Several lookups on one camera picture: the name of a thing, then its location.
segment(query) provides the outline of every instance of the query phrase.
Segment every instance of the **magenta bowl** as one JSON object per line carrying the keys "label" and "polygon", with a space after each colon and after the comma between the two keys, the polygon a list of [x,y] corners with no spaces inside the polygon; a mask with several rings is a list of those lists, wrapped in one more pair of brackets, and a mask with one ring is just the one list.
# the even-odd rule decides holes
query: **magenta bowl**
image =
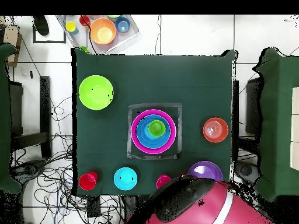
{"label": "magenta bowl", "polygon": [[[156,115],[159,115],[159,116],[163,117],[164,119],[166,119],[166,121],[168,122],[168,124],[171,128],[171,135],[170,135],[167,143],[158,149],[146,148],[139,142],[137,135],[136,135],[136,128],[137,128],[138,123],[144,117],[151,115],[151,114],[156,114]],[[143,111],[134,119],[134,121],[132,123],[132,127],[131,127],[131,137],[132,137],[132,140],[133,140],[135,146],[139,150],[143,151],[144,153],[150,154],[150,155],[157,155],[157,154],[163,153],[164,151],[167,151],[171,147],[173,142],[175,141],[175,137],[176,137],[175,123],[173,122],[171,116],[169,116],[167,113],[165,113],[161,110],[157,110],[157,109],[149,109],[149,110]]]}

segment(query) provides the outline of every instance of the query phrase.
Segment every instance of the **blue bowl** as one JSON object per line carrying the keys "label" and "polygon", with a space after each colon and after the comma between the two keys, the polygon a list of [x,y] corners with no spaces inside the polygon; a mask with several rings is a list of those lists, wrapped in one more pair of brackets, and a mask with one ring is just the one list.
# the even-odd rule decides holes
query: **blue bowl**
{"label": "blue bowl", "polygon": [[[166,130],[162,136],[152,136],[148,131],[148,125],[153,120],[160,120],[165,124]],[[156,114],[151,114],[144,117],[144,119],[138,123],[136,131],[139,142],[149,149],[158,149],[162,147],[168,142],[168,139],[171,135],[171,129],[167,120]]]}
{"label": "blue bowl", "polygon": [[137,174],[129,167],[122,167],[114,175],[114,184],[118,189],[128,191],[136,186]]}
{"label": "blue bowl", "polygon": [[130,22],[127,18],[121,16],[116,20],[115,27],[117,31],[125,33],[130,28]]}

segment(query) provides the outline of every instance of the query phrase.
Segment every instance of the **gray tray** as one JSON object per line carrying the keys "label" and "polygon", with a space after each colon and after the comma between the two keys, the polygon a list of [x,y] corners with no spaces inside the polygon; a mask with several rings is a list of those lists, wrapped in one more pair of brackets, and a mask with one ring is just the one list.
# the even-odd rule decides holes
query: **gray tray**
{"label": "gray tray", "polygon": [[[92,54],[118,54],[130,45],[136,43],[141,38],[140,31],[131,15],[122,16],[126,17],[130,21],[130,28],[128,32],[120,33],[116,31],[114,40],[106,45],[98,45],[93,42],[93,40],[89,39],[89,30],[79,23],[79,15],[57,15],[56,18],[74,47],[85,46]],[[116,21],[115,19],[109,18],[107,15],[89,15],[88,17],[90,18],[91,22],[93,22],[97,18],[108,18],[113,22]],[[76,23],[76,26],[79,30],[78,34],[72,34],[65,29],[66,22],[70,20]]]}

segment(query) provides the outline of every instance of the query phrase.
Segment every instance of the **white stripe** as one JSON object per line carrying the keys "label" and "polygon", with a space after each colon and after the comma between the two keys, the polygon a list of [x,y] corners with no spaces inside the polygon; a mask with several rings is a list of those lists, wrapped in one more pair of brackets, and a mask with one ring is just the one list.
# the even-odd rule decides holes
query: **white stripe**
{"label": "white stripe", "polygon": [[213,222],[213,224],[223,224],[227,215],[231,209],[232,198],[234,197],[233,193],[227,191],[227,197],[225,199],[224,205],[222,206],[217,218]]}

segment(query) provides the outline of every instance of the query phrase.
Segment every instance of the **green cup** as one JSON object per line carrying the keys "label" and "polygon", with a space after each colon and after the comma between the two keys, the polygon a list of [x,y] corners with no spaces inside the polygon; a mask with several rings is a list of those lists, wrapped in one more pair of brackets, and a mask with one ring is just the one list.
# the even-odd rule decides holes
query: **green cup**
{"label": "green cup", "polygon": [[160,120],[151,121],[148,126],[148,132],[156,138],[162,136],[165,130],[165,124]]}
{"label": "green cup", "polygon": [[103,76],[89,76],[80,84],[79,98],[85,107],[91,110],[101,110],[111,103],[113,86]]}
{"label": "green cup", "polygon": [[89,53],[88,49],[85,46],[79,47],[82,51],[85,51],[86,53]]}

